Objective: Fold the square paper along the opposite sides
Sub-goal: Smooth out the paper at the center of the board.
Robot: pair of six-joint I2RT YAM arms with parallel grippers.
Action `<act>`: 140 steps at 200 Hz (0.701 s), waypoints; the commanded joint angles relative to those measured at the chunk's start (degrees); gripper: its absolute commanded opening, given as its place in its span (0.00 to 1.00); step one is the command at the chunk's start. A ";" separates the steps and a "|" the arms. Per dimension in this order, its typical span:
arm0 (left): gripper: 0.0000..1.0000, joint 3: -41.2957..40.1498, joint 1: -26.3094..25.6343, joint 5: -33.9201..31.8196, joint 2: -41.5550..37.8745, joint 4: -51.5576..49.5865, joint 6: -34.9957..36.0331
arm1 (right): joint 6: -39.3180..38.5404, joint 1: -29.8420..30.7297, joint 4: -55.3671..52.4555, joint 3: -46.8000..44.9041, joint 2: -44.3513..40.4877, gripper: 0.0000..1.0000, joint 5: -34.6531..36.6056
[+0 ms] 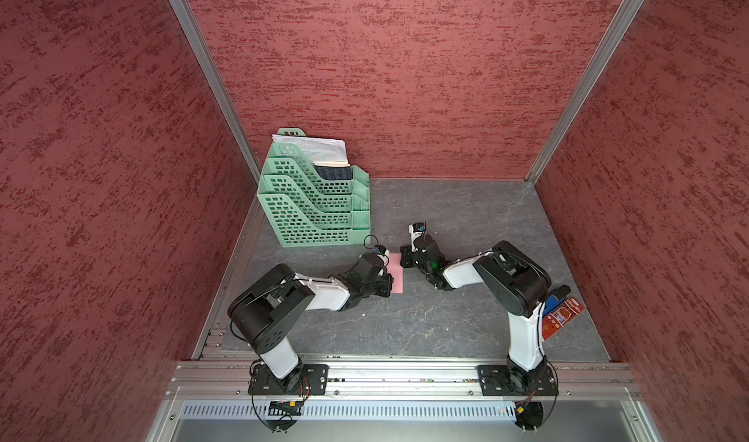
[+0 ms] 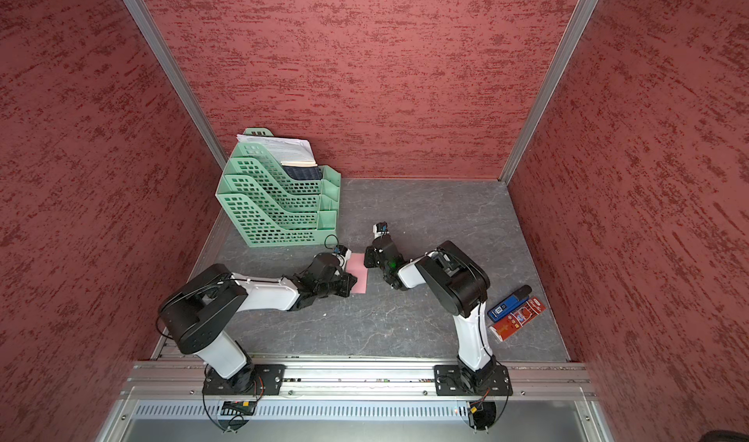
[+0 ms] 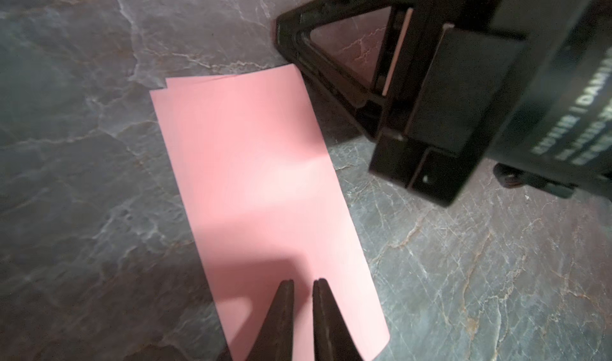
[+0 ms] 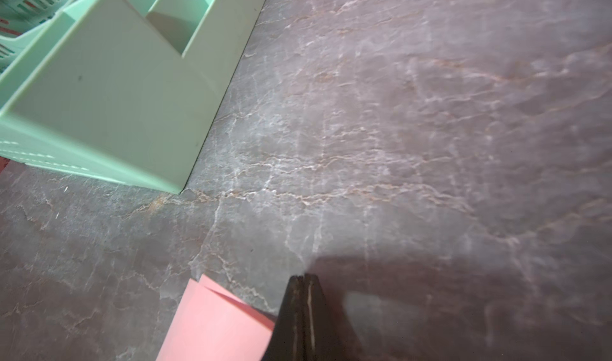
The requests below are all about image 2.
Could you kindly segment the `pink square paper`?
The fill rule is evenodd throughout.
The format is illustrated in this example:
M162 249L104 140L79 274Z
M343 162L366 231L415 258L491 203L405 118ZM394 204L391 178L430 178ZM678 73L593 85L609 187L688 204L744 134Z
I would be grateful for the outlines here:
M352 295L363 295L367 291L368 268L364 265L364 255L352 253L346 263L346 271L354 276L357 281L351 289Z

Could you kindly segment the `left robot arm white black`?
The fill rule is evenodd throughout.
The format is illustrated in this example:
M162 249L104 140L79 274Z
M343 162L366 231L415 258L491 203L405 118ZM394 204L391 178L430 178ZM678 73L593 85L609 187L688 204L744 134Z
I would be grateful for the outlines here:
M213 264L160 305L158 319L184 354L208 366L207 389L247 394L257 388L259 371L248 352L226 332L231 319L245 311L300 311L318 299L350 296L357 278L346 272L351 253L317 254L302 272L259 278Z

